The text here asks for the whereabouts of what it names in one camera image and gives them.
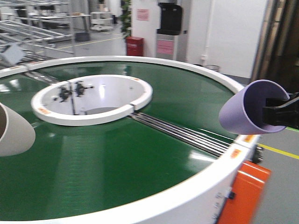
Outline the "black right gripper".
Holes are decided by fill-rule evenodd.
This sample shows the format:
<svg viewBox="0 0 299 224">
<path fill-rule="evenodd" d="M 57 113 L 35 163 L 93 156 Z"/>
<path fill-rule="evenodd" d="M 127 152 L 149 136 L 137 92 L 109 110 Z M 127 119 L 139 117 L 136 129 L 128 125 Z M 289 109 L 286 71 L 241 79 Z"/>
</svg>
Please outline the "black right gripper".
<svg viewBox="0 0 299 224">
<path fill-rule="evenodd" d="M 262 121 L 272 126 L 299 128 L 299 93 L 291 95 L 291 100 L 266 98 L 262 107 Z"/>
</svg>

